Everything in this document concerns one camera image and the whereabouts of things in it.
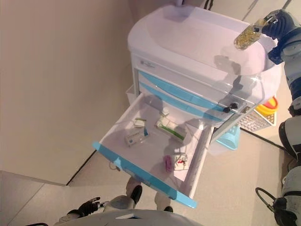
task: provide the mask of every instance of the blue bin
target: blue bin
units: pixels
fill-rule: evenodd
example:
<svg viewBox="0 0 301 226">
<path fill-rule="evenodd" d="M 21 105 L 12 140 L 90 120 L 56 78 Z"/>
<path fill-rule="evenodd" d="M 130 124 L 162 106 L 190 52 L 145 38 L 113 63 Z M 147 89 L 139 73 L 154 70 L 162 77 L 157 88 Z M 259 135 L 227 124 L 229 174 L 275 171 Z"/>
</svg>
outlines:
<svg viewBox="0 0 301 226">
<path fill-rule="evenodd" d="M 231 150 L 236 150 L 238 148 L 239 135 L 240 127 L 233 126 L 231 129 L 229 129 L 227 132 L 221 135 L 221 137 L 218 138 L 216 141 Z"/>
</svg>

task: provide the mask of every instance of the yellow container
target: yellow container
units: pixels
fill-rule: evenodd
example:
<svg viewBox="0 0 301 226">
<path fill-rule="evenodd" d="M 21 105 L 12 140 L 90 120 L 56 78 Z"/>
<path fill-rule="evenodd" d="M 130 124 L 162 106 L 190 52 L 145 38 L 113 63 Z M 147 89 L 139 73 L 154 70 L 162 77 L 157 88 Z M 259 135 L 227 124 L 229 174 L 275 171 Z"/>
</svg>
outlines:
<svg viewBox="0 0 301 226">
<path fill-rule="evenodd" d="M 278 109 L 278 101 L 275 97 L 271 98 L 267 103 L 263 105 L 258 105 L 256 111 L 258 111 L 263 116 L 268 116 L 274 114 Z"/>
</svg>

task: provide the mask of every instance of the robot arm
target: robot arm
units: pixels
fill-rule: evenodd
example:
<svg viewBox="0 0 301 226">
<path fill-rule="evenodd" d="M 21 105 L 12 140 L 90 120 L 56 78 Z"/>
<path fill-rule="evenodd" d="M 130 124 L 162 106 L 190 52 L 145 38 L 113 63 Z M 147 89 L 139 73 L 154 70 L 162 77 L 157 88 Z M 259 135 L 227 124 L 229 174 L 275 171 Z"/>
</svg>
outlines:
<svg viewBox="0 0 301 226">
<path fill-rule="evenodd" d="M 281 197 L 273 197 L 275 220 L 280 226 L 301 225 L 301 25 L 284 10 L 276 10 L 265 17 L 267 26 L 257 28 L 263 34 L 277 39 L 278 45 L 268 53 L 276 64 L 284 61 L 287 85 L 292 94 L 289 108 L 292 118 L 280 124 L 279 136 L 286 151 L 298 161 L 298 167 L 286 176 Z"/>
<path fill-rule="evenodd" d="M 269 22 L 260 29 L 263 34 L 277 39 L 278 45 L 268 53 L 269 59 L 276 64 L 284 61 L 287 85 L 292 94 L 289 108 L 293 118 L 281 123 L 280 140 L 286 151 L 301 160 L 301 25 L 288 12 L 276 10 L 265 17 Z"/>
</svg>

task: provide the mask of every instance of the floor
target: floor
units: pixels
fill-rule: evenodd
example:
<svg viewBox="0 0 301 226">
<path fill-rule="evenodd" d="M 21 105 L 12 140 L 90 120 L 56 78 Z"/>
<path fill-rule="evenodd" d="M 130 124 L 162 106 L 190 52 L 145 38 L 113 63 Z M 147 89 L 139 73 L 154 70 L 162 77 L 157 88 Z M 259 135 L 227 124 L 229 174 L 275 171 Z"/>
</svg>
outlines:
<svg viewBox="0 0 301 226">
<path fill-rule="evenodd" d="M 279 195 L 286 156 L 282 150 L 244 132 L 240 143 L 235 151 L 212 144 L 194 196 L 198 207 L 194 210 L 172 202 L 176 213 L 205 226 L 276 225 L 254 190 L 260 186 Z M 110 169 L 109 162 L 99 153 L 94 154 L 69 186 L 43 184 L 3 173 L 1 192 L 6 195 L 1 202 L 2 225 L 53 225 L 62 215 L 93 197 L 101 196 L 106 201 L 124 194 L 128 179 L 128 174 Z M 137 208 L 155 209 L 155 194 L 143 186 Z M 29 201 L 24 203 L 22 200 L 28 196 Z"/>
</svg>

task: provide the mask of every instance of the wire basket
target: wire basket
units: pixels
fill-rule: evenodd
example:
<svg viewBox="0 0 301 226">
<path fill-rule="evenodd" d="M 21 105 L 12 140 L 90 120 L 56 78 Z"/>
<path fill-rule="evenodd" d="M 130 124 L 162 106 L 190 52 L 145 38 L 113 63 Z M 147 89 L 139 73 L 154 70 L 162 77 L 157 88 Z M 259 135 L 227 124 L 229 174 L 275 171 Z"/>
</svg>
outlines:
<svg viewBox="0 0 301 226">
<path fill-rule="evenodd" d="M 269 126 L 276 126 L 277 113 L 263 116 L 258 111 L 253 110 L 250 114 L 238 122 L 241 128 L 250 132 L 255 132 Z"/>
</svg>

